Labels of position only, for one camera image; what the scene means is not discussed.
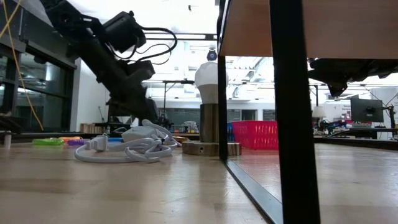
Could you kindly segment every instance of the white power brick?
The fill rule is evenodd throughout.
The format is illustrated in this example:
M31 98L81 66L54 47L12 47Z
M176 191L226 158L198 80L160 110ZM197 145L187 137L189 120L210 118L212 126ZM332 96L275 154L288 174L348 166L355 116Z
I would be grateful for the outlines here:
M157 136L155 128L148 126L137 126L131 128L125 133L122 133L122 138L124 142L129 142L142 138L151 138L153 134Z

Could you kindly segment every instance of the light bulb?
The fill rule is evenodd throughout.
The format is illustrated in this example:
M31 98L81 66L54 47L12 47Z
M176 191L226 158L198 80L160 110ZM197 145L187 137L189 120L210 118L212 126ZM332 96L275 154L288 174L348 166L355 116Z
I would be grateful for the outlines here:
M228 85L228 74L226 74L226 84ZM195 74L195 84L200 92L203 104L218 104L218 67L215 62L206 62L200 65Z

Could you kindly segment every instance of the black robotic arm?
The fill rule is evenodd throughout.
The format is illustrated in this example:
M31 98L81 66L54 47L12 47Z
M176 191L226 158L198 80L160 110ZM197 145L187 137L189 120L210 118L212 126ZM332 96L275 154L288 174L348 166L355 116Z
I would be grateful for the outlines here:
M133 12L120 12L102 25L97 18L81 14L66 0L40 2L54 29L67 39L73 55L81 57L97 81L109 90L112 102L139 119L156 119L152 117L154 108L147 103L146 88L142 86L142 81L155 73L152 63L149 60L131 63L129 58L117 60L115 57L116 50L123 53L132 48L133 55L146 43L145 28L136 22Z
M347 89L347 83L376 75L386 78L398 72L396 59L310 58L308 62L313 69L308 71L308 77L326 83L331 96L340 96Z

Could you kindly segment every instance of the black cable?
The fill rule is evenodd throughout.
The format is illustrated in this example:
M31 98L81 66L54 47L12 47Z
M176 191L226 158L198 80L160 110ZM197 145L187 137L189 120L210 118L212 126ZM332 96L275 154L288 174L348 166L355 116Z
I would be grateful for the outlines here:
M169 55L169 57L167 58L167 60L166 61L164 61L164 62L162 62L162 63L152 63L153 65L164 65L164 64L166 64L169 60L170 60L170 57L172 56L172 52L170 52L170 55Z
M171 53L171 51L174 50L174 48L177 46L177 42L178 42L177 36L176 36L171 30L169 30L169 29L161 28L161 27L151 27L151 28L149 28L149 27L142 27L142 26L140 26L140 28L141 28L142 30L148 30L148 31L163 31L163 32L166 32L166 33L168 33L168 34L171 34L171 35L173 35L173 38L174 38L174 44L173 44L173 46L171 46L171 48L165 50L164 52L157 53L157 54L150 55L150 56L142 57L142 58L138 59L137 62L140 62L140 61L145 60L145 59L148 59L148 58L153 58L153 57L161 56L161 55L167 54L167 53L169 53L169 52Z
M367 90L373 97L375 97L377 100L380 100L377 96L375 96L370 90L368 90L365 86L363 87L363 88L365 88L365 90ZM383 110L383 111L385 111L386 112L386 114L387 114L387 116L389 117L389 118L391 118L390 117L390 115L389 115L389 113L386 111L386 110Z
M152 63L152 64L154 64L154 65L164 65L164 64L166 64L166 63L170 60L170 57L172 56L171 48L170 48L167 44L154 44L154 45L150 46L148 49L146 49L145 51L143 51L142 53L140 53L140 52L137 52L137 53L138 53L138 54L144 54L144 53L146 53L149 49L151 49L151 48L153 48L153 47L155 47L155 46L160 46L160 45L166 46L166 47L168 48L168 50L170 51L170 55L169 55L169 57L167 58L167 60L166 60L165 62L162 62L162 63Z
M387 103L387 105L396 97L398 95L398 93L397 94L395 94L392 98L391 98L391 100L390 101L388 101L388 103Z
M132 56L134 56L134 54L136 53L137 46L135 45L134 48L132 49L131 55L128 56L128 57L125 57L125 58L124 58L124 57L121 57L121 56L118 56L118 55L116 54L116 52L113 50L112 47L110 47L110 49L111 49L111 51L112 51L112 54L113 54L115 57L118 57L118 58L123 59L123 60L129 60L129 59L132 58Z
M137 51L137 54L144 54L144 53L146 53L149 49L151 49L151 48L153 48L153 47L156 47L156 46L161 46L161 45L164 45L164 46L170 48L167 44L154 44L154 45L148 47L148 49L146 49L146 50L143 51L143 52L138 52L138 51Z

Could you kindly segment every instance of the red plastic basket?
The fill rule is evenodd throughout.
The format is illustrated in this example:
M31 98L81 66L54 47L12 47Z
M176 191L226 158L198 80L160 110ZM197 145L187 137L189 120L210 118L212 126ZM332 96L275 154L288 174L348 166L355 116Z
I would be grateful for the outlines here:
M276 121L234 121L235 141L243 147L258 150L278 150L278 126Z

